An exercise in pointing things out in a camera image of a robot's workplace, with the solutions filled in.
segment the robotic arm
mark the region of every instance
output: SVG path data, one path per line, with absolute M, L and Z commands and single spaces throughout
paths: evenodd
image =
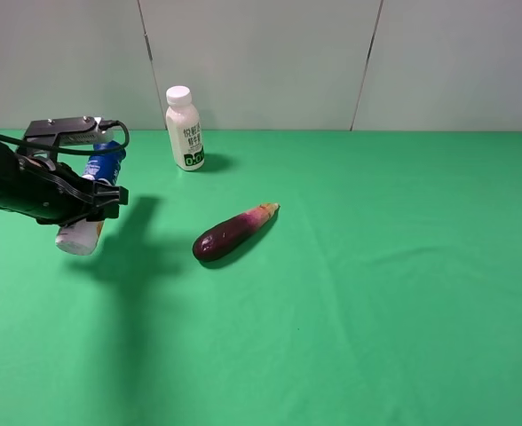
M 113 127 L 121 127 L 125 133 L 121 146 L 98 151 L 63 147 L 110 142 Z M 19 148 L 14 153 L 1 141 Z M 129 131 L 122 122 L 95 117 L 31 122 L 22 140 L 0 135 L 0 209 L 33 217 L 40 225 L 118 218 L 119 205 L 127 204 L 129 192 L 84 179 L 57 157 L 58 153 L 111 154 L 128 144 Z

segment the plastic bottle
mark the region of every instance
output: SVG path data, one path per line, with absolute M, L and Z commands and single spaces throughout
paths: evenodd
M 93 146 L 94 149 L 106 149 L 118 146 L 117 142 Z M 121 162 L 127 154 L 125 150 L 104 155 L 92 155 L 87 161 L 82 178 L 100 180 L 108 185 L 115 185 Z M 98 245 L 103 221 L 88 222 L 80 220 L 74 224 L 60 227 L 56 235 L 56 246 L 67 253 L 78 256 L 88 256 Z
M 192 94 L 185 86 L 174 86 L 166 91 L 169 109 L 166 127 L 174 161 L 182 170 L 196 170 L 204 164 L 202 126 L 200 115 L 192 104 Z

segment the purple eggplant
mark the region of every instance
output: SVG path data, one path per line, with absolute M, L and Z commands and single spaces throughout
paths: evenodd
M 278 208 L 276 202 L 267 202 L 210 228 L 194 242 L 194 257 L 210 262 L 227 255 L 273 217 Z

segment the green surface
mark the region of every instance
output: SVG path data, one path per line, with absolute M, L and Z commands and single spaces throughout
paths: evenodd
M 0 426 L 522 426 L 522 134 L 205 149 L 183 172 L 133 132 L 130 205 L 89 258 L 0 212 Z M 193 259 L 265 201 L 262 238 Z

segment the white wall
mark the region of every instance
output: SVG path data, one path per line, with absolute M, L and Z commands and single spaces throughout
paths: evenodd
M 188 85 L 205 128 L 350 128 L 379 0 L 141 6 L 162 98 Z
M 0 0 L 0 128 L 85 114 L 163 128 L 137 2 Z
M 522 130 L 522 0 L 385 0 L 356 130 Z

